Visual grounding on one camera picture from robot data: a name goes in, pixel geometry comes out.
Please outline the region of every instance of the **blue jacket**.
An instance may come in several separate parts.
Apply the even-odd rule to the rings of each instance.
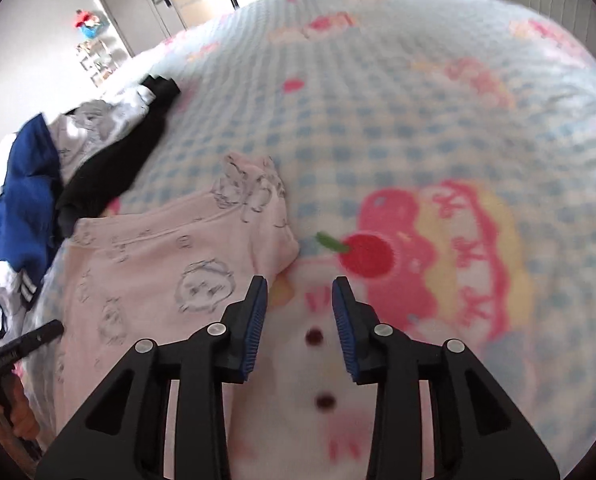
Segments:
[[[14,141],[0,194],[0,260],[36,286],[51,265],[54,204],[62,187],[60,160],[41,114],[25,124]]]

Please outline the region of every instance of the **blue bristle pad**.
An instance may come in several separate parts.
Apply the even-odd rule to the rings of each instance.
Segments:
[[[351,374],[351,378],[356,381],[360,373],[358,366],[358,358],[355,354],[355,338],[353,336],[353,328],[349,319],[349,313],[342,292],[337,283],[334,282],[333,287],[333,307],[335,324],[338,329],[338,337],[340,338],[340,347],[342,348],[342,355],[345,359],[345,366],[347,372]]]
[[[247,333],[245,334],[245,354],[240,365],[240,371],[245,380],[253,371],[255,365],[255,356],[260,343],[262,326],[265,323],[265,313],[267,312],[267,280],[263,281],[254,300],[254,308],[249,318]]]

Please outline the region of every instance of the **black dot eye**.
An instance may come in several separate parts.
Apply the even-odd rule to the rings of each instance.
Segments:
[[[304,336],[304,340],[309,346],[319,346],[324,339],[325,337],[322,335],[322,330],[317,326],[310,328]]]
[[[335,397],[329,393],[319,394],[319,396],[316,397],[316,407],[321,412],[330,412],[335,408],[335,403]]]

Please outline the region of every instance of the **hand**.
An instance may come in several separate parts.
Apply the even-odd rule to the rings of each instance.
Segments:
[[[34,416],[34,412],[29,407],[29,401],[25,396],[25,390],[18,376],[13,376],[12,383],[12,403],[11,403],[11,423],[15,436],[25,440],[35,440],[40,433],[40,426]],[[0,415],[4,410],[0,405]]]

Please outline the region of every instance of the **bedspread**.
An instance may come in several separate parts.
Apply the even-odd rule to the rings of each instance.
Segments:
[[[341,274],[383,322],[464,340],[567,473],[596,438],[590,54],[497,0],[263,0],[158,48],[183,94],[120,213],[268,154],[300,241],[236,394],[234,477],[364,478],[375,390],[344,370]],[[60,262],[29,328],[60,318]],[[56,347],[25,362],[49,435]]]

